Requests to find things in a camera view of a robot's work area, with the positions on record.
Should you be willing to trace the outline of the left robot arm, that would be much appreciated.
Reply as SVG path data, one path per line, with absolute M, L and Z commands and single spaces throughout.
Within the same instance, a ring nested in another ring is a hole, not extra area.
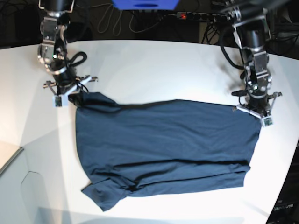
M 272 77 L 268 70 L 269 55 L 265 45 L 271 33 L 266 15 L 283 3 L 280 0 L 228 0 L 221 10 L 231 22 L 231 26 L 226 27 L 220 35 L 221 51 L 234 68 L 242 70 L 240 78 L 245 84 L 244 90 L 234 91 L 232 95 L 248 98 L 246 104 L 239 104 L 236 108 L 259 119 L 271 117 L 273 106 L 269 100 L 279 96 L 277 92 L 268 94 Z M 224 49 L 223 38 L 229 31 L 233 32 L 242 65 L 233 63 Z

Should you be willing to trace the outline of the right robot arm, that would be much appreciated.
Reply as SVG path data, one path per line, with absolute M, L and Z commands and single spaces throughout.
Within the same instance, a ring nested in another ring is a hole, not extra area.
M 74 37 L 68 34 L 71 25 L 69 15 L 74 8 L 80 5 L 85 14 L 83 27 Z M 77 76 L 76 67 L 87 60 L 87 54 L 83 51 L 68 57 L 67 45 L 79 41 L 89 22 L 88 2 L 86 0 L 40 0 L 39 9 L 45 12 L 40 24 L 42 41 L 38 46 L 37 58 L 46 71 L 52 75 L 54 81 L 47 81 L 43 88 L 50 89 L 54 96 L 69 96 L 89 90 L 86 84 L 97 80 L 96 77 Z

